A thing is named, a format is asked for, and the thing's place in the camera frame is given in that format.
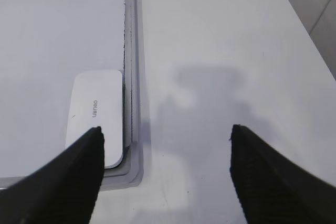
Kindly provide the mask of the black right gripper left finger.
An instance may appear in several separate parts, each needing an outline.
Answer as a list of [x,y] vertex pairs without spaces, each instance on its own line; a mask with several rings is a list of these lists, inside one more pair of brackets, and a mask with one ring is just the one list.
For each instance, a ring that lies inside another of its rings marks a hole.
[[89,223],[103,175],[104,136],[93,127],[1,192],[1,223]]

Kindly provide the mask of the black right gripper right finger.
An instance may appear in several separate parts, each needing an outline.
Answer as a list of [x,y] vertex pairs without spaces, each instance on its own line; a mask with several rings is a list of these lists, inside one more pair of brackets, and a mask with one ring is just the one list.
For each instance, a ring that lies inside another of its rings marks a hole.
[[296,165],[248,127],[230,136],[230,175],[247,223],[335,223],[335,187]]

